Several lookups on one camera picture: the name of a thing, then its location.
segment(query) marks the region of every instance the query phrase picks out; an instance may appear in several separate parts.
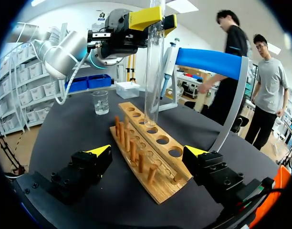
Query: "glass test tube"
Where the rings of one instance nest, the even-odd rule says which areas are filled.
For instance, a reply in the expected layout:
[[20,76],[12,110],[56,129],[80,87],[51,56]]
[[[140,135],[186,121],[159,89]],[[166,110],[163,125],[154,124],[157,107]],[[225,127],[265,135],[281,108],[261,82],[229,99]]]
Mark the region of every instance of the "glass test tube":
[[157,123],[163,69],[165,0],[151,0],[150,7],[161,6],[163,20],[148,29],[145,119],[144,124],[152,127]]

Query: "man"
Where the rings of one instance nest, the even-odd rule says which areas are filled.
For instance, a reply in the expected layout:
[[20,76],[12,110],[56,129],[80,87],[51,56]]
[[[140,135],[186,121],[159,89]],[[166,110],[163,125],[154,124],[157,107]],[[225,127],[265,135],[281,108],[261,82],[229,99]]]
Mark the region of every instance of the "man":
[[270,56],[267,40],[257,34],[253,42],[263,60],[259,62],[258,83],[252,95],[255,112],[245,139],[252,144],[259,131],[253,145],[260,150],[268,141],[276,116],[282,117],[286,110],[289,86],[282,63]]
[[[245,32],[240,28],[240,21],[235,13],[230,10],[221,10],[217,13],[216,21],[228,34],[225,53],[236,56],[247,56],[250,43]],[[201,113],[206,117],[224,125],[237,88],[237,80],[216,74],[199,87],[199,92],[205,94],[215,82],[220,82],[215,98],[209,109],[203,109]]]

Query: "blue storage bin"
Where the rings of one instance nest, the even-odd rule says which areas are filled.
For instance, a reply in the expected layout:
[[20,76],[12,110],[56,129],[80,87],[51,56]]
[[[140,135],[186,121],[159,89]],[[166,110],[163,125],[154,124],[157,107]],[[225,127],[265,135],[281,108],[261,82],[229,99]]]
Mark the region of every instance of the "blue storage bin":
[[107,74],[92,75],[88,77],[88,87],[108,87],[111,86],[111,77]]
[[197,75],[193,75],[192,77],[193,77],[194,79],[196,79],[196,80],[202,80],[202,77],[197,76]]
[[[65,83],[65,89],[68,86],[69,82]],[[82,91],[88,89],[88,77],[81,77],[74,79],[69,92],[77,92],[77,91]]]

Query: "glass beaker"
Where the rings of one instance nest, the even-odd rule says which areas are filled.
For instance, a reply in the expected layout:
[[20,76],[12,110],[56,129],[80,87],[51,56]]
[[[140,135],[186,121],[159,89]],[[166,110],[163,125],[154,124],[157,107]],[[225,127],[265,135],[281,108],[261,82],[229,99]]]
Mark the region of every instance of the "glass beaker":
[[97,115],[105,115],[109,112],[108,91],[93,92],[92,97]]

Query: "ceiling light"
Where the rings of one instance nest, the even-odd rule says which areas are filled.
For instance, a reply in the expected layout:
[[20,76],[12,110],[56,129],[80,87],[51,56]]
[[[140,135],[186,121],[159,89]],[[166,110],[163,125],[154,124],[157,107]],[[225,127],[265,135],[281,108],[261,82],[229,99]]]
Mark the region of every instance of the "ceiling light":
[[173,0],[166,3],[166,5],[178,11],[179,13],[188,13],[188,12],[198,11],[198,8],[194,6],[188,0]]
[[275,45],[273,45],[271,43],[268,43],[268,50],[270,52],[277,54],[277,55],[280,54],[280,52],[281,52],[281,49],[279,47],[276,47]]
[[38,4],[40,4],[41,2],[44,2],[45,0],[33,0],[32,2],[31,2],[31,6],[36,6],[36,5],[38,5]]

